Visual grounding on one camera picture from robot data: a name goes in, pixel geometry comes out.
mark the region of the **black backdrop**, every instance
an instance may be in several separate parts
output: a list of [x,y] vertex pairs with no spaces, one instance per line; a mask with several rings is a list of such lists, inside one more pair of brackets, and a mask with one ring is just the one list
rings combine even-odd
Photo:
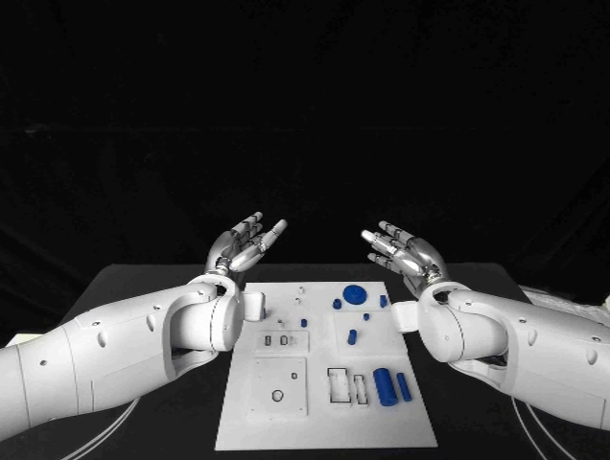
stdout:
[[254,211],[266,263],[385,219],[599,304],[610,2],[0,2],[0,346]]

